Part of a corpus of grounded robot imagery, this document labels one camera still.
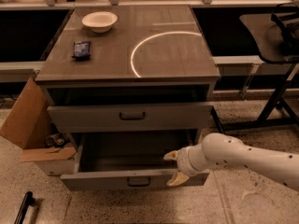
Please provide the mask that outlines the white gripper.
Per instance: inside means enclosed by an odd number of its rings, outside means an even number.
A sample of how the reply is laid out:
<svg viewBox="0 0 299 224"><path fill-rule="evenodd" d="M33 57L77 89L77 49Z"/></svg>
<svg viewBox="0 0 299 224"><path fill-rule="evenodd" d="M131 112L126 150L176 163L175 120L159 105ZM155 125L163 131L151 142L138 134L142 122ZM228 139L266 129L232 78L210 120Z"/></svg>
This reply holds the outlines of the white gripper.
<svg viewBox="0 0 299 224"><path fill-rule="evenodd" d="M170 151L164 155L164 160L177 161L179 169L166 182L169 187L179 186L188 181L189 176L196 176L209 167L200 145L184 147L179 151Z"/></svg>

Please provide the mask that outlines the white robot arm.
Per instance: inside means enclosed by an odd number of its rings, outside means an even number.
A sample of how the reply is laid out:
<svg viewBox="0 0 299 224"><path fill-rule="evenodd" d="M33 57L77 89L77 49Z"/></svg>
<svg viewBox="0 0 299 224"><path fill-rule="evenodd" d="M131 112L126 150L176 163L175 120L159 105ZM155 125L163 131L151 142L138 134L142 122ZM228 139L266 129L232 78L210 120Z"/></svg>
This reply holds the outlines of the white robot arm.
<svg viewBox="0 0 299 224"><path fill-rule="evenodd" d="M166 185L179 186L205 169L223 165L244 166L279 184L299 190L299 155L250 147L240 139L222 133L210 133L201 143L173 150L164 155L176 161L177 170Z"/></svg>

